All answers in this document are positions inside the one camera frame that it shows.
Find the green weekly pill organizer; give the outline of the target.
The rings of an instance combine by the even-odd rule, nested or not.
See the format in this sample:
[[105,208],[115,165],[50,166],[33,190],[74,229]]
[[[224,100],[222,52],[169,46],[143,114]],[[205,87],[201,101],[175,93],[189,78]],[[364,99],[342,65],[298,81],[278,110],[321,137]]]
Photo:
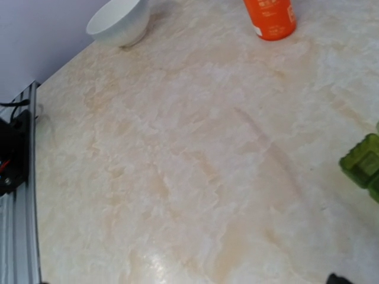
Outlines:
[[378,122],[375,128],[375,133],[367,134],[339,160],[339,166],[351,181],[366,189],[378,203]]

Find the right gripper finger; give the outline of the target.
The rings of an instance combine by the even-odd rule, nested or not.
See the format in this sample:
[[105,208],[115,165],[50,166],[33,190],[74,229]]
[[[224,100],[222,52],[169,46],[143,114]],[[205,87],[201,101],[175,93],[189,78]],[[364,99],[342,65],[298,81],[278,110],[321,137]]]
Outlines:
[[343,276],[331,273],[326,280],[326,284],[352,284],[352,282]]

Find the orange pill bottle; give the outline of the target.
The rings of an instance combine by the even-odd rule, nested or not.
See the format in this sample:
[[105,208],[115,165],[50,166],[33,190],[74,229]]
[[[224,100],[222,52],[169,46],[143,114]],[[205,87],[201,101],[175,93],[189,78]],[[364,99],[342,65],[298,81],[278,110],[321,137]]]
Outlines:
[[297,28],[290,0],[244,0],[257,36],[266,41],[288,37]]

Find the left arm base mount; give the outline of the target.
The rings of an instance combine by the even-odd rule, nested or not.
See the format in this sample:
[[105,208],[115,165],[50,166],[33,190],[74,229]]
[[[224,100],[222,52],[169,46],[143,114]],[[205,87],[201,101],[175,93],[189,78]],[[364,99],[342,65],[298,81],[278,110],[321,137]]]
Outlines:
[[31,112],[15,112],[26,107],[30,100],[3,104],[13,107],[10,121],[1,119],[1,196],[15,191],[28,181],[30,169],[30,122]]

